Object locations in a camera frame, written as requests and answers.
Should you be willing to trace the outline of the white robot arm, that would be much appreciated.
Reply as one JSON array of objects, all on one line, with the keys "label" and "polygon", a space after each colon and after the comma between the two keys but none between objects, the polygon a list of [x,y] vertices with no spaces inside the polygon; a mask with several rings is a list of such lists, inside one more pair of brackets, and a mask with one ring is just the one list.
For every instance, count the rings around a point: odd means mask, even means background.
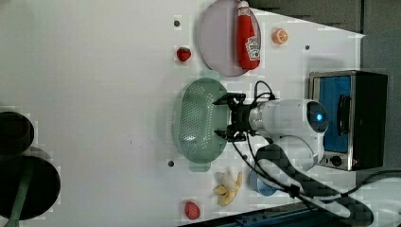
[{"label": "white robot arm", "polygon": [[231,111],[231,124],[216,134],[231,143],[256,135],[268,141],[253,153],[250,165],[261,181],[352,226],[400,227],[400,178],[391,170],[348,191],[308,173],[324,156],[329,122],[321,103],[273,97],[250,104],[244,100],[243,94],[228,93],[215,101]]}]

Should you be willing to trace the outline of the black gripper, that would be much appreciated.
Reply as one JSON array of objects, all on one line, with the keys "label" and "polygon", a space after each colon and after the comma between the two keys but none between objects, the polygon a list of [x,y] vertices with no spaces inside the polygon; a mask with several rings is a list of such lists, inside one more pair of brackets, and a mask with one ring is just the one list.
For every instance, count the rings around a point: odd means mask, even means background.
[{"label": "black gripper", "polygon": [[231,111],[231,124],[227,131],[215,130],[214,133],[229,142],[241,142],[246,140],[246,133],[252,131],[249,117],[251,105],[245,104],[244,94],[229,93],[214,102],[214,105],[228,105]]}]

